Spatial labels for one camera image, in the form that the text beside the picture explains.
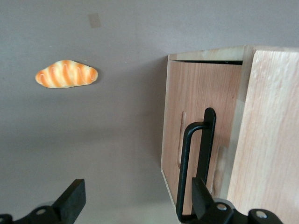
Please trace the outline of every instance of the wooden drawer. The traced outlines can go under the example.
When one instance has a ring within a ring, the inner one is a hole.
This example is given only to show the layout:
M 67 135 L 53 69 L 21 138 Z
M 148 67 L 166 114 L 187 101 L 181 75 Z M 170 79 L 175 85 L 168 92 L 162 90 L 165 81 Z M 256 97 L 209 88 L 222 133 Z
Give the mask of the wooden drawer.
M 299 51 L 241 46 L 170 55 L 161 170 L 173 202 L 184 129 L 212 107 L 217 121 L 207 187 L 242 213 L 299 218 Z M 191 213 L 200 132 L 192 138 L 184 214 Z

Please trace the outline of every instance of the bread roll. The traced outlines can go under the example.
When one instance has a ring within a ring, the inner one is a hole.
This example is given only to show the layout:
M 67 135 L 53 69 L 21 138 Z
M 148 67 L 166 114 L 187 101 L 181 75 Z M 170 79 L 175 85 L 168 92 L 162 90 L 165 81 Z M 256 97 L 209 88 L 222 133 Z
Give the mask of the bread roll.
M 36 74 L 36 81 L 47 88 L 89 85 L 98 78 L 96 69 L 71 60 L 58 61 Z

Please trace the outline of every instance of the gray surface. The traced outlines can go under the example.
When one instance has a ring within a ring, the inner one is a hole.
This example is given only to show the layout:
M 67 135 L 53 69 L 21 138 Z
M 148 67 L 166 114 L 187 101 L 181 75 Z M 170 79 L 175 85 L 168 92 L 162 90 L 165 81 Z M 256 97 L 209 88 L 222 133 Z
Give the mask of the gray surface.
M 85 178 L 76 223 L 175 223 L 159 168 L 165 56 L 298 47 L 298 11 L 297 0 L 1 1 L 0 213 L 21 218 Z M 95 67 L 99 81 L 35 82 L 62 59 Z

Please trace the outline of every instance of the cabinet top edge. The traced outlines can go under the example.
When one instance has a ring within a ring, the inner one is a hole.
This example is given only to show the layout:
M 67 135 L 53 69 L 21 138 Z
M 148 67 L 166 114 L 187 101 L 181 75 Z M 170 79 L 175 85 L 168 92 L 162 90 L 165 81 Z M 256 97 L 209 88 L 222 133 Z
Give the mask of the cabinet top edge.
M 284 48 L 262 45 L 242 45 L 228 48 L 170 54 L 168 55 L 168 59 L 172 61 L 243 61 L 244 57 L 248 57 L 247 54 L 252 54 L 256 50 L 299 52 L 299 48 Z

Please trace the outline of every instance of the tape mark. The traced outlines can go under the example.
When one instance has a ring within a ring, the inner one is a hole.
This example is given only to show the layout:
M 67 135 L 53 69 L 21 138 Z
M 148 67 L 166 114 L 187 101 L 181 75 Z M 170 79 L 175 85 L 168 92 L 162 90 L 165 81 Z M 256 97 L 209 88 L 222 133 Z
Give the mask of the tape mark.
M 98 13 L 92 13 L 88 15 L 89 25 L 91 28 L 101 27 L 101 22 Z

